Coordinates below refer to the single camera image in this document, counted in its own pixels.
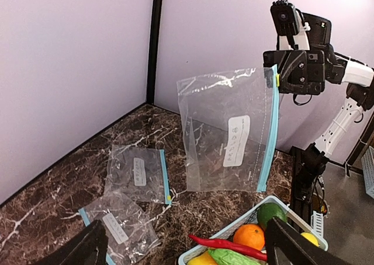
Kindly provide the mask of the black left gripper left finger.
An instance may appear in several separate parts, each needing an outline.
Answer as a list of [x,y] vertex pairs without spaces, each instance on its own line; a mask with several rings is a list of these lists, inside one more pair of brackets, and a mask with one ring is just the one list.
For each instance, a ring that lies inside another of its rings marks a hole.
[[108,240],[103,223],[94,220],[68,243],[37,264],[106,264]]

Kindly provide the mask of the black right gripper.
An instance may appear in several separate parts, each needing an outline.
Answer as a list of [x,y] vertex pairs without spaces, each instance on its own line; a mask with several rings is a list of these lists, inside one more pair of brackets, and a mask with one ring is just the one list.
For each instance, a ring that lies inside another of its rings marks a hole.
[[325,89],[325,56],[321,50],[278,50],[263,53],[265,67],[277,66],[279,92],[319,95]]

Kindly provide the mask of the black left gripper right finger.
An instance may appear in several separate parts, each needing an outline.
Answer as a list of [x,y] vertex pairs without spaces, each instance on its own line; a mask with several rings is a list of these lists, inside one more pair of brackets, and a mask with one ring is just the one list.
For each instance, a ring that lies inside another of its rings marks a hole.
[[309,242],[278,217],[268,221],[265,241],[268,264],[349,265]]

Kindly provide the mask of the green avocado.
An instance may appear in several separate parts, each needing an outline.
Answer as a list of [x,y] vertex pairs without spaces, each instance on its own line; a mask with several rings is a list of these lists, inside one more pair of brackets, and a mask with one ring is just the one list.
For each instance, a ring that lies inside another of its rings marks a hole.
[[257,210],[258,225],[262,228],[263,231],[266,230],[268,221],[273,217],[278,217],[283,222],[287,222],[286,213],[276,203],[262,204]]

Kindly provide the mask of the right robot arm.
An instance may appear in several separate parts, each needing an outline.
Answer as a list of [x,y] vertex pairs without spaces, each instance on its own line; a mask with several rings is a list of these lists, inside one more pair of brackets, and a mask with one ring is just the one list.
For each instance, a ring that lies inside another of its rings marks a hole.
[[302,13],[291,4],[274,5],[271,15],[278,42],[263,59],[266,67],[278,67],[280,93],[295,99],[321,94],[326,82],[347,86],[340,108],[321,134],[304,149],[290,149],[295,160],[290,206],[308,221],[313,191],[334,150],[350,126],[373,107],[373,68],[334,51],[329,20]]

